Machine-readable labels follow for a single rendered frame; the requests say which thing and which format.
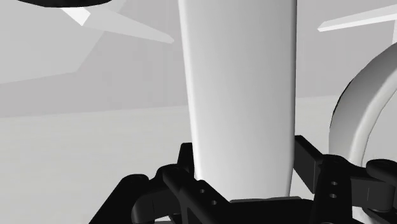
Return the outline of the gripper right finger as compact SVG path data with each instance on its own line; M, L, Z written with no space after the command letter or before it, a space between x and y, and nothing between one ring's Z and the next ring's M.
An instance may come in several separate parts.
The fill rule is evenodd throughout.
M397 162L373 159L359 167L297 135L293 168L314 194L309 224L363 224L353 207L380 224L397 224Z

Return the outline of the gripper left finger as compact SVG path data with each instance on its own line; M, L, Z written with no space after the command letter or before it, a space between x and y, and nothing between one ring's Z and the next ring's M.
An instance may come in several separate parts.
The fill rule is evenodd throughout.
M194 178L193 146L183 143L175 164L155 177L125 176L88 224L230 224L230 203L203 180Z

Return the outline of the tall white cup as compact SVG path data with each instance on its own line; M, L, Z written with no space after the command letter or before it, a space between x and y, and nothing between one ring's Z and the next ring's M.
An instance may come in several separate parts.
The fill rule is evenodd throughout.
M290 194L298 0L178 0L195 177L224 198Z

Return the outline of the black round object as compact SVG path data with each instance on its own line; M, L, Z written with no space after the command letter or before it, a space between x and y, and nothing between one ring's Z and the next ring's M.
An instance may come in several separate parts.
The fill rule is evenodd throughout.
M47 8L75 8L105 4L111 0L18 0L20 2Z

